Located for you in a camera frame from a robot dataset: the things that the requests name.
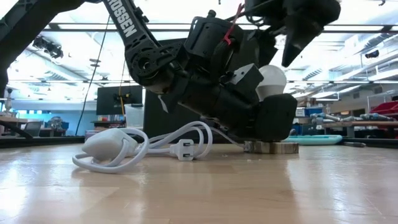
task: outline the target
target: ceiling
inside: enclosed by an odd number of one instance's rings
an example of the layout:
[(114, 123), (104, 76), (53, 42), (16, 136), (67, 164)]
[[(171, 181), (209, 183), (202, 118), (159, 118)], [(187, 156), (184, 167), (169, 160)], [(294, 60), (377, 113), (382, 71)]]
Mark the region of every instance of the ceiling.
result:
[[(12, 7), (15, 0), (3, 0), (0, 17)], [(189, 24), (194, 16), (205, 16), (209, 9), (217, 12), (217, 16), (226, 18), (236, 13), (241, 0), (135, 0), (144, 14), (150, 19), (149, 24), (161, 24), (163, 29), (176, 26), (169, 23)], [(398, 1), (387, 1), (379, 6), (381, 1), (341, 0), (342, 12), (335, 25), (385, 25), (397, 24)], [(103, 4), (84, 3), (74, 11), (59, 14), (52, 23), (67, 23), (74, 27), (86, 27), (85, 31), (54, 32), (52, 29), (43, 30), (40, 34), (47, 40), (62, 46), (63, 58), (51, 59), (43, 51), (38, 51), (30, 45), (26, 51), (10, 66), (9, 86), (14, 88), (14, 98), (44, 98), (48, 100), (74, 99), (82, 100), (88, 89), (87, 83), (73, 83), (77, 80), (90, 80), (94, 64), (90, 59), (97, 59), (100, 43), (104, 32), (90, 32), (90, 25), (106, 24), (108, 12)], [(245, 19), (238, 23), (247, 24)], [(350, 26), (350, 30), (364, 30), (366, 27)], [(188, 32), (154, 32), (157, 40), (177, 39), (186, 37)], [(278, 37), (277, 48), (280, 49), (271, 64), (279, 66), (282, 60), (284, 37)], [(377, 80), (395, 80), (398, 71), (398, 38), (391, 34), (320, 34), (294, 60), (289, 68), (283, 68), (287, 79), (297, 81), (288, 83), (286, 92), (295, 96), (316, 94), (320, 91), (339, 92), (335, 83), (314, 83), (315, 81), (358, 81), (370, 80), (372, 75), (379, 74)], [(366, 58), (364, 54), (378, 49), (378, 58)], [(99, 58), (100, 67), (96, 69), (88, 99), (96, 98), (96, 89), (100, 86), (120, 85), (120, 80), (131, 80), (127, 68), (123, 69), (124, 46), (118, 33), (110, 29), (106, 33), (103, 49)], [(101, 80), (112, 80), (112, 83), (99, 83)]]

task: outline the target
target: wooden surface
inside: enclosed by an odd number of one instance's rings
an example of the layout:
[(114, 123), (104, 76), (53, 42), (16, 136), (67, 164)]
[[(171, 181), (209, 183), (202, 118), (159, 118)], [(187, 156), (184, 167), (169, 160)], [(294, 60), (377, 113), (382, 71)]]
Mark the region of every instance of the wooden surface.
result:
[(6, 116), (0, 116), (0, 120), (1, 121), (6, 121), (6, 122), (27, 123), (27, 119), (12, 118), (12, 117), (6, 117)]
[(81, 145), (0, 151), (0, 223), (398, 223), (398, 151), (300, 147), (204, 161), (145, 158), (123, 175), (78, 169)]
[(398, 121), (344, 121), (322, 124), (324, 128), (351, 127), (351, 126), (395, 126)]

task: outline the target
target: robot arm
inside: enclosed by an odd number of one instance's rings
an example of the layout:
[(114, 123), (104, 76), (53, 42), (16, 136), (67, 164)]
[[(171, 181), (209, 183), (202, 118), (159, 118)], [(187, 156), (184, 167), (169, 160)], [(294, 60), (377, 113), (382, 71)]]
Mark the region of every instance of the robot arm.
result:
[[(58, 8), (49, 3), (59, 1), (30, 0), (30, 3), (39, 5), (42, 2), (41, 7), (44, 7), (47, 2), (46, 7), (53, 12), (71, 10), (82, 3), (73, 0), (70, 1), (73, 6), (71, 3), (67, 7), (69, 1), (63, 0)], [(180, 104), (246, 139), (279, 141), (289, 135), (296, 99), (288, 94), (259, 97), (256, 91), (264, 75), (255, 64), (228, 71), (231, 57), (239, 52), (244, 40), (242, 28), (229, 20), (216, 18), (215, 12), (210, 11), (207, 17), (193, 19), (185, 44), (161, 46), (146, 27), (148, 19), (132, 0), (103, 0), (103, 3), (123, 40), (130, 76), (158, 94), (166, 112), (171, 113)], [(18, 20), (16, 27), (27, 26), (26, 17), (32, 17), (28, 11), (33, 9), (37, 10), (35, 7), (26, 9), (27, 13)], [(264, 56), (259, 58), (261, 65), (268, 64), (276, 53), (274, 37), (287, 35), (282, 61), (283, 66), (288, 66), (323, 26), (336, 20), (339, 14), (340, 5), (335, 0), (246, 0), (245, 12), (239, 16), (248, 16), (250, 20), (251, 16), (261, 16), (262, 24), (256, 25), (270, 25), (249, 36), (259, 42), (259, 55)], [(40, 18), (41, 12), (34, 16)], [(42, 29), (49, 21), (47, 17), (40, 21)], [(3, 30), (4, 26), (0, 26), (0, 32)], [(23, 34), (21, 29), (16, 31), (8, 29), (11, 34)], [(5, 47), (4, 40), (10, 38), (0, 36), (0, 47)], [(20, 42), (18, 50), (22, 51), (28, 44)]]

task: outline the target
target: computer monitor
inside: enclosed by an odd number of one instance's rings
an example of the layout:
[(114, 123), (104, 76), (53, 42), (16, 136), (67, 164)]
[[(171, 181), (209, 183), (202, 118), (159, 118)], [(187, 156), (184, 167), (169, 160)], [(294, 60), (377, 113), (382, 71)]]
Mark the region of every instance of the computer monitor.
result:
[(123, 99), (124, 105), (142, 104), (142, 86), (115, 86), (98, 88), (96, 114), (122, 114), (120, 98)]

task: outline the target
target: blue wall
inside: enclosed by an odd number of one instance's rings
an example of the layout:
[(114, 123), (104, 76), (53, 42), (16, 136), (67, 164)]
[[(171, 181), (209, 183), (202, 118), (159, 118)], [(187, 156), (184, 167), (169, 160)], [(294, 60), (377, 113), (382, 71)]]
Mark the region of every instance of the blue wall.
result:
[[(77, 128), (77, 123), (79, 122), (80, 113), (80, 111), (65, 111), (64, 113), (58, 111), (52, 114), (20, 114), (19, 117), (27, 119), (41, 119), (44, 122), (47, 122), (49, 121), (49, 119), (55, 116), (59, 116), (64, 122), (69, 122), (67, 135), (74, 136)], [(92, 123), (92, 121), (96, 120), (97, 115), (95, 111), (85, 111), (83, 113), (83, 117), (81, 118), (77, 135), (84, 136), (86, 130), (94, 130), (94, 124)]]

